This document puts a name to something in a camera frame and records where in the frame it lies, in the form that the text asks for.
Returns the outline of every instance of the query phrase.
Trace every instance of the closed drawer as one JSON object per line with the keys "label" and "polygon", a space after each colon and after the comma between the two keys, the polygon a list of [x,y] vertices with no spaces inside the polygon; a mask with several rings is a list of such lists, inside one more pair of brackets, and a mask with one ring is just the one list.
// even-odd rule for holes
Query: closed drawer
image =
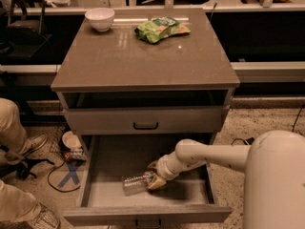
{"label": "closed drawer", "polygon": [[222,107],[66,110],[80,135],[213,133],[222,127]]}
{"label": "closed drawer", "polygon": [[143,228],[224,221],[232,210],[217,204],[209,166],[185,172],[159,191],[124,194],[122,177],[144,172],[149,163],[172,152],[176,142],[168,135],[95,136],[76,208],[64,218],[73,226]]}

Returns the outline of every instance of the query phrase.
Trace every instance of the speckled floor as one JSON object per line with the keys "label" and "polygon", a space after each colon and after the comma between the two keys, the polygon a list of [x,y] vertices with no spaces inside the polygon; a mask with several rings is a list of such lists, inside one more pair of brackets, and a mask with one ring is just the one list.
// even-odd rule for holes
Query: speckled floor
{"label": "speckled floor", "polygon": [[[303,98],[278,98],[276,101],[271,99],[234,99],[232,108],[229,111],[221,133],[215,139],[215,144],[231,144],[236,138],[247,139],[250,137],[258,137],[270,130],[294,130],[297,133],[305,135],[305,109],[301,110],[304,105]],[[63,132],[63,126],[53,127],[27,127],[30,135],[36,133],[47,133],[49,135],[49,143],[44,150],[37,151],[32,154],[33,157],[47,157],[56,166],[62,164],[63,160],[57,154],[57,140]],[[31,192],[45,205],[51,208],[54,213],[61,218],[62,229],[72,229],[73,227],[62,218],[62,212],[70,210],[75,206],[78,191],[70,193],[62,193],[54,190],[48,184],[48,174],[52,170],[52,166],[48,163],[37,165],[33,171],[38,178],[28,177],[21,181],[16,179],[14,175],[4,178],[8,184],[15,185],[27,192]],[[58,184],[60,180],[67,174],[65,165],[51,174],[49,182]],[[226,168],[212,165],[214,189],[218,196],[220,205],[230,206],[233,212],[225,220],[224,223],[208,223],[208,224],[176,224],[164,226],[163,228],[173,229],[194,229],[194,228],[210,228],[210,229],[238,229],[242,228],[243,219],[243,181],[244,175]],[[82,167],[77,170],[77,174],[82,176]],[[77,186],[71,182],[67,182],[65,189],[74,189]],[[119,226],[100,226],[92,228],[120,229],[125,227]],[[0,222],[0,228],[21,229],[28,228],[24,223]]]}

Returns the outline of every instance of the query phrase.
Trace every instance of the snack bag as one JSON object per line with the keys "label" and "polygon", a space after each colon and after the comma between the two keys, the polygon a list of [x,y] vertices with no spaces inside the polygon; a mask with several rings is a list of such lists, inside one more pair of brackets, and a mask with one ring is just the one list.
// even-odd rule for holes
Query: snack bag
{"label": "snack bag", "polygon": [[191,32],[186,26],[171,17],[159,17],[146,21],[134,31],[138,39],[152,44],[173,35]]}

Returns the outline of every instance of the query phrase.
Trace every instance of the cabinet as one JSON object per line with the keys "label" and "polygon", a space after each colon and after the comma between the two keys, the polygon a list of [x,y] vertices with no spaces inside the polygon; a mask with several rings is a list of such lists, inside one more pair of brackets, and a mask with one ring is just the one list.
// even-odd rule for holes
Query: cabinet
{"label": "cabinet", "polygon": [[[138,40],[136,26],[159,16],[191,34]],[[238,84],[202,9],[116,10],[104,33],[84,21],[51,84],[90,157],[77,206],[64,217],[75,226],[223,221],[231,209],[218,204],[209,165],[131,197],[121,177],[144,171],[180,138],[213,143]]]}

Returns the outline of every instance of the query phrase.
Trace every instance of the shoe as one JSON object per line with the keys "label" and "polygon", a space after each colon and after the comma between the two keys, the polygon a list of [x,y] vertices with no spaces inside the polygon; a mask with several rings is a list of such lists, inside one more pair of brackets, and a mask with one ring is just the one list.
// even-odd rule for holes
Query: shoe
{"label": "shoe", "polygon": [[32,229],[58,229],[60,225],[59,218],[46,206],[40,205],[41,211],[39,215],[35,219],[26,221],[26,223]]}
{"label": "shoe", "polygon": [[[29,137],[24,144],[24,152],[20,156],[28,156],[29,154],[41,149],[48,141],[47,135],[34,135]],[[5,154],[7,164],[15,165],[21,161],[20,158],[12,154]]]}

